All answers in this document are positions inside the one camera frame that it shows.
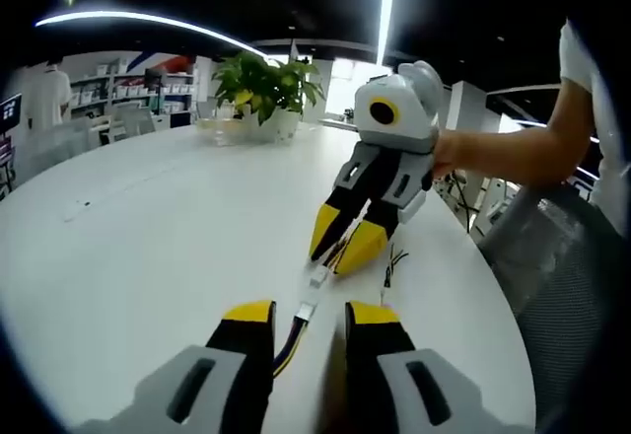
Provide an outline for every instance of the white table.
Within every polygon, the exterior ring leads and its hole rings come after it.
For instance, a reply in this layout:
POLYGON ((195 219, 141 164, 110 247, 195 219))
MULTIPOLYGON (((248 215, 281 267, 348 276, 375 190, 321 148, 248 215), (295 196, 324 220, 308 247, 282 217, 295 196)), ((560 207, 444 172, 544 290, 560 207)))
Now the white table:
MULTIPOLYGON (((0 204, 2 317, 60 418, 113 416, 142 378, 203 345, 239 303, 277 301, 280 349, 317 210, 357 138, 313 125, 290 145, 220 148, 185 127, 99 148, 10 194, 0 204)), ((393 240, 410 256, 390 299, 416 347, 437 350, 473 380, 497 418, 533 427, 520 333, 454 215, 431 191, 393 240)), ((321 407, 334 412, 344 362, 332 341, 343 338, 344 302, 377 304, 385 267, 377 261, 320 302, 275 382, 264 432, 311 432, 321 407)))

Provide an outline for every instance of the monitor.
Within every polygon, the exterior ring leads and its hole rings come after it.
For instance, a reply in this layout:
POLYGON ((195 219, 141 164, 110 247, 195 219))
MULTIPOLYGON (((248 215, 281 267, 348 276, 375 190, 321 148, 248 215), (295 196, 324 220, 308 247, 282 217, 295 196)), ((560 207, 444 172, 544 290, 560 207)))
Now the monitor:
POLYGON ((6 133, 20 123, 22 94, 17 94, 0 103, 0 133, 6 133))

